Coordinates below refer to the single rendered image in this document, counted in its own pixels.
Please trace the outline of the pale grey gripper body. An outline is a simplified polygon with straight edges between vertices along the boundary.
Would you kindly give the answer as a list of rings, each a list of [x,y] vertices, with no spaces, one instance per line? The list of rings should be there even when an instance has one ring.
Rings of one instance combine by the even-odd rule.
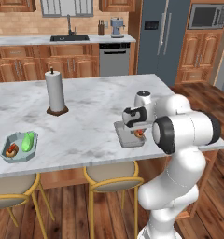
[[[131,131],[131,132],[136,130],[143,130],[143,129],[146,129],[145,124],[137,124],[137,125],[134,125],[133,127],[126,126],[126,131]]]

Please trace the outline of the grey tupperware container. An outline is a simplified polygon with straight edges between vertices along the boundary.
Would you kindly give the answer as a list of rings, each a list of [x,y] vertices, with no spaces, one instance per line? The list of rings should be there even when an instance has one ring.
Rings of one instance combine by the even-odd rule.
[[[116,121],[114,123],[114,127],[120,142],[120,145],[123,148],[137,148],[142,147],[145,142],[146,138],[142,136],[141,138],[138,138],[134,135],[133,132],[127,131],[124,129],[124,124],[122,121]]]

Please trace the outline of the green vegetable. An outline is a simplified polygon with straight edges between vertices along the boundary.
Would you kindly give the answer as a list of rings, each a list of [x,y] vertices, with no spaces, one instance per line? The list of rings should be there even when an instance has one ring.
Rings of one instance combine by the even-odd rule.
[[[33,132],[25,133],[24,138],[21,142],[21,150],[23,152],[30,151],[33,146],[33,143],[34,143],[34,133]]]

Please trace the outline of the teal tupperware container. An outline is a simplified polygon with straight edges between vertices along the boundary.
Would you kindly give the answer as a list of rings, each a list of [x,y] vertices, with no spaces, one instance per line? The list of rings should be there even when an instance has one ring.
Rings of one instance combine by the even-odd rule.
[[[34,132],[34,143],[30,151],[24,152],[21,149],[21,143],[24,138],[24,133],[16,132],[7,137],[5,144],[1,151],[1,157],[8,163],[14,162],[27,162],[31,160],[35,156],[36,152],[36,145],[37,145],[37,138],[38,133]],[[14,157],[8,157],[6,154],[7,149],[12,145],[15,144],[19,147],[19,151]]]

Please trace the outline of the brown and red cooked food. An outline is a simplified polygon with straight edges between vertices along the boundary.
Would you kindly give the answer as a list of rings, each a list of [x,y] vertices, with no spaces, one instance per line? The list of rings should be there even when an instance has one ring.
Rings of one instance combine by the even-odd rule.
[[[13,143],[6,151],[6,156],[9,158],[14,157],[19,151],[19,147]]]

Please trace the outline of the grey dishwasher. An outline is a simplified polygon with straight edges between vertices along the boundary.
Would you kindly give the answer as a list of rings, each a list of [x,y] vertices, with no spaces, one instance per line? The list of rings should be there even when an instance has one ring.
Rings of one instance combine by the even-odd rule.
[[[100,44],[100,76],[127,76],[129,74],[129,56],[129,43]]]

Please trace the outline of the grey fridge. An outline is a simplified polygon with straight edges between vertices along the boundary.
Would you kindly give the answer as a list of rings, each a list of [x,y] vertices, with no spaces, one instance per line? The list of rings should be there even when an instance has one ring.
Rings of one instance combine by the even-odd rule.
[[[175,84],[190,0],[144,0],[138,74],[156,74]]]

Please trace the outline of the wooden tall cupboard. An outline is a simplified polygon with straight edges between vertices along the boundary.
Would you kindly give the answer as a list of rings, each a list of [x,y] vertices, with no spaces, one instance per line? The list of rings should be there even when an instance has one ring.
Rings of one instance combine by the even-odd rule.
[[[185,32],[176,84],[209,81],[222,34],[222,30]]]

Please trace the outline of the pale blue coffee machine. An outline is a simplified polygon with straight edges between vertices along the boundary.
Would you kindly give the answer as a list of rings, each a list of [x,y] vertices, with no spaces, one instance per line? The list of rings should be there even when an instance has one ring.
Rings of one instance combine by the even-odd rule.
[[[125,27],[123,23],[123,18],[111,18],[110,19],[110,25],[112,27],[112,33],[111,37],[112,38],[123,38],[123,34],[120,32],[121,27]]]

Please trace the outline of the black sink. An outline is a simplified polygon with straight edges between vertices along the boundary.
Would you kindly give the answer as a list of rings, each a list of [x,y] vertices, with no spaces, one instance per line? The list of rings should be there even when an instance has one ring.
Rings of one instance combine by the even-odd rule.
[[[51,42],[55,41],[87,41],[90,40],[87,35],[53,35],[50,38]]]

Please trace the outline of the dark metal tap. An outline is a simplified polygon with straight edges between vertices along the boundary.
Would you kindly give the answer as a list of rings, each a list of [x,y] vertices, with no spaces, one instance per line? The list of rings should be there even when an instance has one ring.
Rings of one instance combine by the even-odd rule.
[[[75,27],[74,30],[71,28],[71,16],[70,16],[70,14],[67,14],[66,18],[67,18],[67,25],[68,25],[68,35],[76,35],[77,34],[77,28]]]

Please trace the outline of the wooden base cupboard run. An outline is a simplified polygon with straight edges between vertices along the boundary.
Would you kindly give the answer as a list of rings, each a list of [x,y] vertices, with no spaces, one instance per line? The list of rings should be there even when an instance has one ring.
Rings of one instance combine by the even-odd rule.
[[[44,80],[50,68],[62,78],[98,77],[99,45],[0,47],[0,82]]]

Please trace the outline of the yellow frame bar stool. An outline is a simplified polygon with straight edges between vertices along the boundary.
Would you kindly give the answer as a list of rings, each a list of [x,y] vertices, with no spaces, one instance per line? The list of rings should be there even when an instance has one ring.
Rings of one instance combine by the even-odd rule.
[[[12,208],[27,204],[29,200],[32,199],[43,238],[48,239],[39,205],[35,197],[36,189],[40,190],[46,207],[49,210],[50,217],[52,220],[55,220],[55,217],[49,205],[49,201],[41,184],[40,173],[25,176],[11,176],[0,178],[0,210],[6,209],[14,225],[18,227],[18,221],[16,220],[12,212]]]
[[[138,235],[138,188],[144,183],[139,176],[137,161],[86,166],[83,174],[89,183],[89,216],[91,217],[91,239],[94,236],[94,193],[121,192],[121,207],[124,207],[125,191],[134,191],[134,239]]]

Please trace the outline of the wooden wall cupboard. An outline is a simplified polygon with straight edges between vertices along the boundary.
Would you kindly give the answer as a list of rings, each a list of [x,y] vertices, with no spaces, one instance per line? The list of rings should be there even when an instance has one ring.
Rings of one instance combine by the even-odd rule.
[[[0,12],[34,12],[35,0],[0,0]]]
[[[99,0],[103,12],[134,12],[135,0]]]

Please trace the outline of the grey frame window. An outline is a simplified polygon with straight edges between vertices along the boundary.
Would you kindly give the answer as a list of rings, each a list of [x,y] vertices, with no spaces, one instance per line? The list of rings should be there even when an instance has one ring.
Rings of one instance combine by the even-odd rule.
[[[40,0],[46,18],[92,17],[93,0]]]

